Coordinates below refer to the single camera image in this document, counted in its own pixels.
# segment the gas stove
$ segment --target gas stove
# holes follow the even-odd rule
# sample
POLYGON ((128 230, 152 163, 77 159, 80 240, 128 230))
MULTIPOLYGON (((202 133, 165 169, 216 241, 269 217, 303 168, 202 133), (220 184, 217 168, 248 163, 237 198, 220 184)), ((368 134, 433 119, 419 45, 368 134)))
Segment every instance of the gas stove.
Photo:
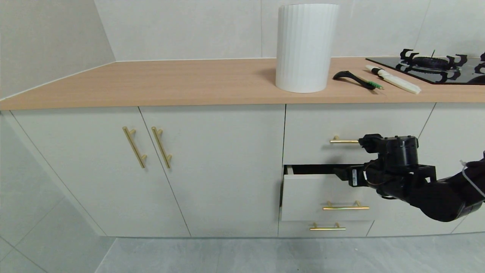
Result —
POLYGON ((366 60, 435 85, 485 85, 485 53, 481 58, 468 58, 462 54, 437 58, 418 56, 419 53, 412 51, 404 49, 401 57, 366 60))

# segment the gold bar handle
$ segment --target gold bar handle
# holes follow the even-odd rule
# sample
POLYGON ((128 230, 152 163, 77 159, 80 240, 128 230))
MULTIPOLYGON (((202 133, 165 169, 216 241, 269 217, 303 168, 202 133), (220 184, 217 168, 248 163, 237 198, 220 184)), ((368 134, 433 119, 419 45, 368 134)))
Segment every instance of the gold bar handle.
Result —
POLYGON ((145 159, 146 159, 146 154, 140 155, 140 152, 138 151, 138 148, 136 147, 132 136, 136 133, 136 130, 133 129, 131 131, 128 131, 128 127, 123 127, 123 132, 125 132, 126 138, 128 139, 129 144, 131 145, 131 148, 133 149, 133 152, 136 155, 136 158, 138 159, 138 162, 140 162, 140 166, 142 166, 142 169, 145 168, 145 159))
POLYGON ((359 144, 358 140, 341 140, 339 136, 334 136, 330 144, 359 144))
POLYGON ((157 130, 157 128, 153 126, 152 132, 153 132, 153 136, 157 141, 158 148, 162 153, 163 160, 165 161, 165 164, 167 164, 167 168, 170 169, 170 159, 172 159, 172 155, 171 154, 167 155, 167 153, 165 152, 165 149, 163 148, 162 141, 160 140, 160 138, 162 137, 163 130, 162 129, 157 130))
POLYGON ((328 206, 324 206, 323 210, 349 210, 349 209, 370 209, 368 206, 362 206, 359 201, 354 203, 357 206, 333 206, 330 201, 327 201, 328 206))
POLYGON ((335 223, 334 227, 318 227, 317 223, 313 223, 313 227, 310 228, 311 231, 315 230, 346 230, 345 227, 340 227, 339 223, 335 223))

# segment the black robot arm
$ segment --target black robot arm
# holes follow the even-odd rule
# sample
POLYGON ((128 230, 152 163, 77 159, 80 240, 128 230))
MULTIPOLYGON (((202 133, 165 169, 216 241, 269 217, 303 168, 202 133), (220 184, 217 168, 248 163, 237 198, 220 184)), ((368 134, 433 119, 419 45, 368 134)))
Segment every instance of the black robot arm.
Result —
POLYGON ((441 222, 476 211, 485 201, 485 152, 464 171, 437 180, 434 166, 419 164, 414 136, 365 135, 359 144, 377 159, 334 170, 351 187, 373 188, 382 198, 400 199, 441 222))

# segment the gold handle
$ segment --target gold handle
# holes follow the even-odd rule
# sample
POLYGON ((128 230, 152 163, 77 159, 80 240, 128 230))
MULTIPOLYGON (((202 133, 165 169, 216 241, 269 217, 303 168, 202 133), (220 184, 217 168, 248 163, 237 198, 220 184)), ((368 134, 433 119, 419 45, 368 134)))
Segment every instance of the gold handle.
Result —
POLYGON ((334 138, 330 141, 330 144, 358 144, 358 140, 341 140, 339 136, 334 136, 334 138))
POLYGON ((360 202, 356 200, 357 206, 332 206, 330 201, 327 201, 328 206, 324 206, 323 210, 347 210, 347 209, 370 209, 368 206, 361 206, 360 202))
POLYGON ((142 166, 142 169, 144 169, 145 168, 144 160, 146 159, 146 154, 140 155, 138 148, 135 146, 135 143, 131 138, 131 136, 135 134, 136 130, 133 129, 131 131, 128 131, 128 127, 125 126, 123 127, 123 132, 125 132, 126 138, 128 139, 128 142, 131 145, 131 148, 133 149, 133 152, 135 153, 136 158, 138 159, 138 162, 140 162, 140 166, 142 166))
POLYGON ((165 161, 165 164, 167 164, 167 168, 170 169, 170 159, 172 159, 172 155, 165 152, 165 149, 163 148, 162 141, 160 140, 160 137, 162 137, 163 130, 157 130, 155 126, 152 127, 152 132, 153 136, 155 136, 155 139, 157 140, 158 148, 160 149, 160 152, 162 153, 163 160, 165 161))
POLYGON ((318 227, 317 223, 313 223, 313 227, 310 228, 311 231, 314 230, 346 230, 345 227, 340 227, 339 223, 335 223, 334 227, 318 227))

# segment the grey tile floor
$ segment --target grey tile floor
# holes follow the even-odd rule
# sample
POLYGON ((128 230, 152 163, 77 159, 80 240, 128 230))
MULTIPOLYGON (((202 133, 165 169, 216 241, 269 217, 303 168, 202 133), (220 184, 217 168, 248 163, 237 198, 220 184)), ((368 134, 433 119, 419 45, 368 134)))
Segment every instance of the grey tile floor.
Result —
POLYGON ((96 273, 481 273, 485 233, 353 239, 122 239, 96 273))

